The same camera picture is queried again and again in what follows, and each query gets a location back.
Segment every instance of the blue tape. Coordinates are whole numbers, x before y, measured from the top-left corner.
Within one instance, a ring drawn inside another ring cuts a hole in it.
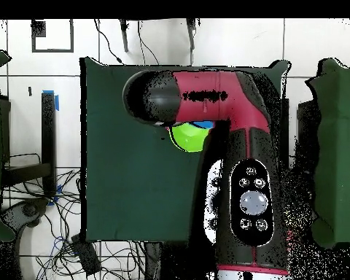
[[[62,193],[62,184],[59,184],[59,185],[57,186],[56,193]],[[53,200],[54,200],[55,202],[57,202],[58,199],[59,199],[58,196],[53,197]],[[54,204],[53,202],[49,202],[49,203],[48,203],[48,206],[54,206],[54,205],[55,205],[55,204]]]
[[[58,95],[55,96],[55,109],[56,109],[57,111],[60,110],[60,107],[59,107],[59,105],[58,105]]]
[[[204,129],[212,129],[214,127],[214,123],[212,121],[194,121],[191,124],[195,124],[196,126]]]

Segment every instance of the green ball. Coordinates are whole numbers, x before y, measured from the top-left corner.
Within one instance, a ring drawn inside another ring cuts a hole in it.
[[[203,141],[209,134],[209,129],[195,127],[189,123],[183,123],[169,129],[170,137],[175,146],[186,152],[200,152]]]

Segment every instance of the white tile wall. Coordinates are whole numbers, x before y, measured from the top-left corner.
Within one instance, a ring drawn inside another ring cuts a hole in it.
[[[292,62],[289,76],[313,77],[323,58],[350,66],[350,19],[285,20],[284,57]]]
[[[68,42],[68,20],[46,20],[47,37],[37,39],[38,47],[63,48]],[[0,68],[0,90],[12,102],[11,153],[12,155],[36,152],[41,154],[40,117],[41,93],[54,90],[59,95],[60,110],[56,112],[57,166],[58,173],[80,166],[80,88],[79,57],[89,56],[105,64],[118,64],[108,50],[105,38],[98,35],[93,20],[74,20],[74,53],[32,53],[31,21],[0,21],[0,50],[7,50],[12,57],[8,66]],[[118,19],[101,20],[101,31],[110,42],[110,48],[123,63],[144,64],[137,22],[130,22],[128,35],[129,52],[123,50],[123,40]],[[156,55],[160,64],[190,64],[190,42],[185,19],[149,20],[140,23],[143,42]],[[150,51],[143,45],[147,64],[156,64]],[[290,99],[289,150],[291,155],[297,134],[296,110],[300,102],[312,99],[305,80],[316,74],[318,62],[327,57],[336,57],[350,66],[350,20],[327,19],[201,19],[195,35],[193,65],[268,66],[274,60],[284,58],[292,63],[287,81],[287,97]],[[36,163],[36,157],[12,159],[12,164]],[[76,193],[75,183],[68,190]],[[23,195],[11,191],[11,197]],[[5,200],[9,206],[20,200]],[[59,201],[65,206],[66,201]],[[72,211],[80,212],[74,204]],[[60,235],[60,215],[55,206],[47,207],[54,234]],[[69,214],[67,221],[71,234],[80,229],[80,215]],[[49,256],[54,244],[50,223],[45,217],[34,229],[26,228],[20,254],[25,280],[34,280],[39,266],[34,256]],[[109,270],[127,270],[126,242],[98,244],[98,254],[103,267]],[[132,257],[129,268],[134,266]],[[138,278],[133,272],[131,277]],[[119,280],[103,270],[96,274],[98,280]],[[77,280],[86,280],[83,276]]]
[[[66,31],[70,33],[64,21],[59,29],[57,27],[57,23],[52,23],[46,26],[46,31],[58,31],[63,38]],[[8,40],[8,51],[12,57],[8,65],[9,75],[79,75],[79,57],[98,58],[98,32],[93,20],[74,20],[74,53],[32,53],[30,20],[9,20]],[[57,42],[47,42],[47,46],[60,47]]]

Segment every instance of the wire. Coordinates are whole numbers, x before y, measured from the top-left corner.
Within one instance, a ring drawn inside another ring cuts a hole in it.
[[[102,32],[100,31],[100,29],[98,28],[96,19],[94,19],[93,21],[95,22],[95,26],[96,26],[97,32],[99,32],[99,33],[105,38],[106,43],[108,44],[108,49],[109,49],[110,53],[117,59],[117,61],[118,61],[119,63],[121,63],[122,65],[125,66],[125,64],[122,62],[122,60],[120,60],[120,58],[118,58],[118,57],[112,52],[112,50],[110,49],[110,42],[109,42],[108,38],[106,37],[106,35],[105,35],[104,33],[102,33]]]
[[[22,154],[22,155],[11,155],[10,158],[15,158],[15,157],[22,157],[25,155],[36,155],[38,157],[39,163],[41,163],[40,156],[36,153],[31,153],[31,154]]]
[[[57,280],[58,276],[65,276],[65,277],[71,277],[71,280],[83,280],[81,277],[75,277],[81,274],[85,274],[85,271],[82,269],[80,265],[79,258],[75,256],[75,253],[73,253],[73,250],[71,248],[71,241],[69,240],[70,236],[70,227],[68,224],[68,215],[69,214],[80,214],[77,212],[73,212],[71,209],[75,203],[80,203],[80,196],[78,194],[67,192],[66,185],[75,180],[75,183],[77,185],[78,192],[80,193],[80,178],[77,176],[80,175],[80,170],[70,170],[66,173],[62,173],[56,176],[56,179],[59,182],[62,182],[61,190],[60,192],[57,192],[57,195],[55,197],[49,198],[47,197],[51,202],[53,202],[54,208],[57,209],[58,214],[60,215],[60,231],[59,236],[57,235],[55,228],[54,228],[54,222],[49,218],[47,214],[44,214],[45,219],[50,224],[50,232],[54,238],[54,242],[52,245],[52,249],[50,252],[50,257],[47,259],[47,261],[41,261],[39,257],[36,257],[36,262],[39,264],[40,269],[36,276],[35,280]],[[11,191],[14,193],[20,193],[20,194],[27,194],[30,196],[34,196],[36,198],[45,197],[43,187],[40,185],[40,183],[37,181],[38,179],[35,179],[35,182],[24,182],[23,190],[19,188],[18,186],[11,187]],[[28,200],[29,198],[23,198],[23,197],[15,197],[20,200]],[[66,200],[64,205],[60,205],[60,201]],[[101,269],[101,280],[105,280],[108,275],[112,275],[114,280],[141,280],[141,275],[144,274],[145,276],[148,276],[144,268],[144,262],[140,257],[139,248],[147,255],[149,258],[150,255],[147,254],[145,249],[142,247],[141,243],[139,242],[128,242],[129,246],[127,248],[118,250],[116,252],[112,252],[109,247],[107,246],[107,243],[105,243],[107,251],[110,253],[110,256],[107,257],[104,260],[101,260],[101,263],[104,263],[108,259],[114,258],[116,261],[118,261],[119,266],[118,269],[107,269],[106,267],[102,267]],[[127,265],[126,267],[123,267],[121,260],[118,259],[117,255],[123,251],[128,251],[127,257]]]
[[[140,38],[140,47],[141,47],[141,43],[152,53],[153,57],[155,58],[155,60],[157,61],[157,65],[160,65],[160,63],[158,62],[157,57],[155,57],[155,54],[153,53],[153,51],[151,51],[150,48],[148,48],[148,46],[145,45],[144,41],[141,39],[141,34],[140,34],[140,20],[138,20],[137,22],[137,33],[139,35]],[[145,65],[145,56],[144,56],[144,51],[143,51],[143,47],[141,47],[141,52],[143,53],[143,57],[144,57],[144,65]]]

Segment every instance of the black cable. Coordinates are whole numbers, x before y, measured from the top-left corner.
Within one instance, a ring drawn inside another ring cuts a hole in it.
[[[140,38],[140,21],[137,22],[137,33],[139,34],[139,38]],[[143,55],[143,59],[144,59],[144,65],[146,66],[147,63],[145,62],[145,55],[144,55],[141,39],[140,39],[140,48],[141,48],[141,54]]]
[[[143,251],[143,253],[145,254],[145,255],[147,255],[153,262],[157,262],[159,259],[155,259],[154,257],[152,257],[149,253],[148,253],[148,251],[145,249],[145,248],[143,248],[143,246],[139,243],[139,247],[140,247],[140,249]]]
[[[110,271],[110,270],[108,270],[107,268],[102,268],[102,270],[106,271],[106,273],[105,273],[104,276],[102,277],[102,280],[104,280],[105,276],[106,276],[108,273],[110,273],[110,274],[112,274],[112,275],[118,277],[120,280],[125,280],[125,278],[124,278],[123,276],[121,276],[121,275],[115,273],[114,271]]]
[[[39,163],[41,163],[40,156],[36,153],[31,153],[31,154],[22,154],[22,155],[11,155],[10,158],[15,158],[15,157],[23,157],[25,155],[36,155],[39,159]]]
[[[63,186],[62,188],[64,188],[73,178],[75,178],[75,176],[77,174],[80,174],[80,170],[78,170],[77,172],[75,171],[69,171],[67,173],[63,173],[63,174],[60,174],[58,175],[58,181],[63,177],[65,176],[66,177],[66,181],[63,183]],[[37,186],[39,187],[41,190],[43,190],[42,186],[38,183],[38,184],[33,184],[31,182],[25,182],[23,183],[23,186],[25,188],[25,190],[20,190],[16,187],[15,190],[13,190],[14,192],[17,192],[17,193],[23,193],[23,194],[29,194],[31,196],[35,196],[35,197],[44,197],[44,194],[38,194],[38,193],[35,193],[35,192],[31,192],[28,188],[27,185],[34,185],[34,186]],[[77,186],[79,187],[79,184],[80,184],[80,179],[76,179],[76,184]],[[72,213],[72,214],[79,214],[79,213],[74,213],[71,211],[71,208],[72,206],[74,205],[74,203],[80,203],[80,198],[75,198],[75,196],[78,196],[78,195],[75,195],[75,194],[68,194],[69,192],[66,192],[65,190],[61,190],[61,193],[57,194],[56,197],[54,198],[50,198],[50,201],[52,201],[54,204],[55,204],[55,207],[57,208],[58,210],[58,213],[60,215],[60,225],[61,225],[61,238],[62,238],[62,245],[61,245],[61,248],[59,249],[59,252],[57,254],[55,254],[53,257],[51,257],[46,263],[42,263],[42,261],[36,257],[36,261],[37,263],[40,265],[40,270],[38,272],[38,276],[36,277],[36,280],[48,280],[48,277],[47,277],[47,270],[52,270],[53,273],[57,276],[70,276],[71,277],[71,280],[74,280],[74,275],[77,275],[77,274],[82,274],[82,273],[85,273],[85,271],[83,271],[83,269],[81,268],[79,271],[75,271],[75,272],[71,272],[69,270],[69,268],[67,267],[68,264],[72,264],[72,263],[80,263],[79,260],[77,261],[71,261],[69,258],[67,258],[67,256],[74,256],[74,253],[71,249],[71,242],[68,240],[69,238],[69,234],[70,234],[70,227],[69,227],[69,224],[67,222],[67,216],[69,213]],[[58,198],[58,199],[61,199],[61,198],[64,198],[67,200],[67,203],[65,206],[62,206],[60,205],[57,201],[55,201],[55,198]],[[53,224],[52,224],[52,221],[50,220],[50,218],[45,215],[47,221],[50,223],[50,231],[52,233],[52,236],[55,238],[55,239],[60,239],[60,237],[57,237],[56,234],[54,233],[54,230],[53,230]],[[108,260],[109,258],[115,258],[118,263],[120,264],[120,269],[119,270],[112,270],[112,271],[108,271],[104,274],[102,280],[104,280],[104,278],[106,277],[106,275],[108,273],[111,273],[113,274],[115,277],[117,277],[119,280],[126,280],[124,277],[122,277],[121,275],[117,274],[116,272],[117,271],[120,271],[122,273],[127,273],[128,274],[128,278],[129,280],[132,280],[131,279],[131,275],[130,273],[132,273],[133,271],[135,271],[136,267],[139,268],[139,280],[140,280],[140,276],[141,276],[141,273],[143,274],[146,274],[145,273],[145,270],[143,270],[142,266],[144,263],[143,261],[140,259],[140,256],[139,256],[139,249],[137,248],[137,246],[140,246],[141,247],[141,250],[142,249],[142,246],[140,243],[137,243],[136,244],[136,251],[132,248],[131,246],[131,242],[128,242],[129,243],[129,248],[126,248],[126,249],[121,249],[117,252],[115,252],[114,254],[109,250],[106,242],[105,242],[105,246],[106,246],[106,249],[109,251],[111,257],[108,257],[107,259],[105,260]],[[122,269],[122,264],[120,262],[120,260],[115,257],[115,255],[119,254],[121,251],[124,251],[124,250],[129,250],[129,254],[127,256],[128,260],[127,260],[127,270],[123,270]],[[134,266],[132,269],[129,269],[129,258],[133,258],[133,261],[134,261]],[[58,266],[58,261],[60,261],[63,265],[63,267],[60,267]]]
[[[80,194],[80,178],[76,180],[78,193]]]
[[[118,58],[118,57],[112,52],[112,50],[110,49],[110,42],[109,42],[108,38],[106,37],[106,35],[103,34],[103,33],[100,31],[100,29],[98,29],[96,19],[94,19],[93,21],[95,22],[95,26],[96,26],[97,32],[99,32],[99,33],[105,38],[106,43],[108,44],[108,49],[109,49],[110,53],[117,59],[117,61],[118,61],[119,63],[121,63],[122,65],[125,66],[125,64],[120,60],[120,58]]]
[[[155,58],[155,60],[157,61],[157,65],[160,65],[160,63],[158,62],[158,59],[157,57],[155,57],[155,54],[153,53],[153,51],[151,51],[150,48],[148,48],[148,46],[145,45],[144,41],[141,39],[141,34],[140,34],[140,20],[138,20],[137,22],[137,33],[139,35],[139,38],[140,38],[140,46],[141,46],[141,43],[152,53],[153,57]]]
[[[135,243],[135,247],[136,247],[136,253],[137,253],[137,260],[140,262],[141,261],[141,258],[139,256],[139,248],[137,246],[137,243]]]

